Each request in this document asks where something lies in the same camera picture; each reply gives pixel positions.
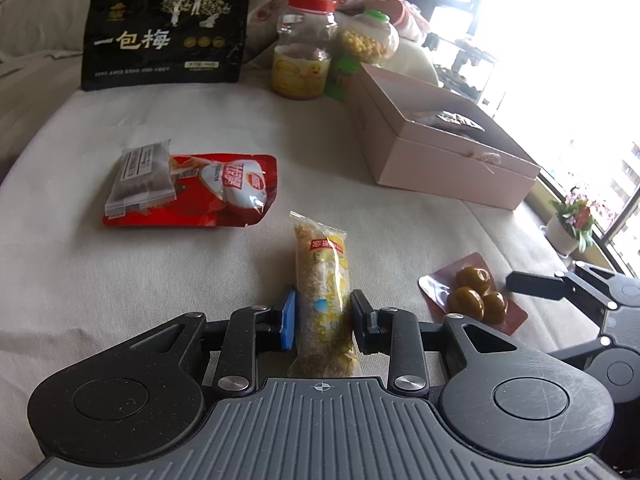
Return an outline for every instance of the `red jar lid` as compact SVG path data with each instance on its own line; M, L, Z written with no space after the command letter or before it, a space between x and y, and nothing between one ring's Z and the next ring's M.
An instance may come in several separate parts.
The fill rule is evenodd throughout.
M289 7L317 12L334 12L335 10L335 1L333 0L288 0L287 3Z

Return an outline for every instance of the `yellow label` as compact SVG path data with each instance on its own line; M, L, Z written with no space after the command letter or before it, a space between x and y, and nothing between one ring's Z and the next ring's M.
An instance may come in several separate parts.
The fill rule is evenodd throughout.
M330 60L309 61L273 53L271 85L273 89L286 97L310 99L321 96L324 82L329 71Z

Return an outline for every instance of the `flower pot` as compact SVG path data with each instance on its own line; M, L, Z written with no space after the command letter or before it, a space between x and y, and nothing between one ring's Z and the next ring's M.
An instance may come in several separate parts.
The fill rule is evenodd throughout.
M545 237L552 247L562 255L571 254L578 248L578 240L575 240L564 230L556 215L553 215L546 225Z

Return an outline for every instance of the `metal screw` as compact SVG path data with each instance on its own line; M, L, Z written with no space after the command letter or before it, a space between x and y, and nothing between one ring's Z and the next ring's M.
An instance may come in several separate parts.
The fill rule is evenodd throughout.
M218 381L218 387L227 392L241 392L249 387L249 381L240 375L228 375Z
M401 375L394 381L394 384L396 385L396 388L400 388L407 392L421 390L427 385L426 381L417 375Z

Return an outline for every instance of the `crosshair marking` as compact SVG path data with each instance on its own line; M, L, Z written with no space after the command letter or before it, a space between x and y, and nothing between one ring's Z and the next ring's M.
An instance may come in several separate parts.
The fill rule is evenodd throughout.
M325 392L327 391L329 388L333 388L333 386L330 386L327 383L318 383L318 384L314 384L314 388L316 390L318 390L319 392Z

